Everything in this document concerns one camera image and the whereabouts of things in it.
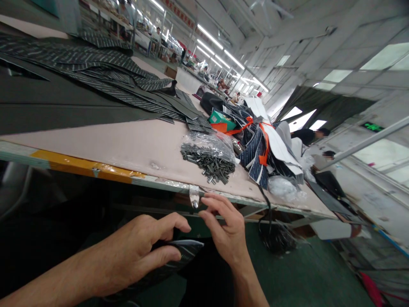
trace black bag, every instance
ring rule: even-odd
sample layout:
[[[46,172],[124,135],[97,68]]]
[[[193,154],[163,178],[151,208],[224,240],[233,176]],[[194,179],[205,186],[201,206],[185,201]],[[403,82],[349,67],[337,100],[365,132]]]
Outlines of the black bag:
[[[205,110],[205,112],[210,115],[215,108],[216,111],[223,111],[223,106],[225,102],[218,96],[212,93],[204,93],[200,105]]]

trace plastic bag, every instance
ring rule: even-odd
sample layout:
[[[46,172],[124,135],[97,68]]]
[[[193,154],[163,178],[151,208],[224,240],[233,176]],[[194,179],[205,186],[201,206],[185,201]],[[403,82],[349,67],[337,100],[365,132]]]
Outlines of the plastic bag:
[[[187,148],[192,150],[192,148],[194,148],[194,151],[198,154],[209,153],[213,157],[233,164],[236,163],[231,138],[221,132],[204,134],[197,131],[190,131],[189,134],[184,137],[181,148],[182,150]]]
[[[304,172],[304,176],[308,181],[312,181],[317,183],[315,177],[311,173],[311,168],[315,164],[315,159],[309,153],[304,153],[304,155],[298,161],[302,166],[302,171]]]
[[[282,176],[272,176],[268,179],[268,190],[282,200],[292,203],[296,200],[305,200],[307,193],[298,191],[297,187],[287,178]]]

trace white plastic bag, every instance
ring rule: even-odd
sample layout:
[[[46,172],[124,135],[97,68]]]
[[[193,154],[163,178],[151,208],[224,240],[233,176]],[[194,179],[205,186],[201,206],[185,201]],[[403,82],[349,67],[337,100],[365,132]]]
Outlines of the white plastic bag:
[[[268,179],[268,190],[288,203],[307,198],[307,194],[304,191],[298,191],[295,185],[282,176],[270,177]]]

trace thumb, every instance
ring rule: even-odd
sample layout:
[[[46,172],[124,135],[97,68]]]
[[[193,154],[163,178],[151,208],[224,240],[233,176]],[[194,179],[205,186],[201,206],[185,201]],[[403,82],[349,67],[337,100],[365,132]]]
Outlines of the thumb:
[[[141,278],[169,261],[180,261],[181,257],[180,251],[174,246],[168,245],[155,249],[138,261],[138,269],[143,274]]]
[[[210,229],[212,237],[215,237],[220,232],[224,232],[216,217],[209,211],[202,210],[199,212],[199,216],[204,220],[206,226]]]

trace stack of fabric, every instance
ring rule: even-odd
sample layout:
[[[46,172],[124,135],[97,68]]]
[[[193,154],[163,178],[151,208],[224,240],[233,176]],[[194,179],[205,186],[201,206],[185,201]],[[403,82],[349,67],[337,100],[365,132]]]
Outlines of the stack of fabric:
[[[227,134],[234,135],[245,147],[239,155],[240,163],[258,185],[267,189],[268,178],[278,175],[292,177],[298,184],[303,183],[303,171],[292,153],[291,145],[286,144],[276,130],[280,123],[271,124],[259,98],[247,98],[245,105],[228,104],[222,113],[241,127]]]
[[[73,37],[0,33],[0,134],[155,118],[212,132],[177,82],[141,69],[128,45],[91,31]]]

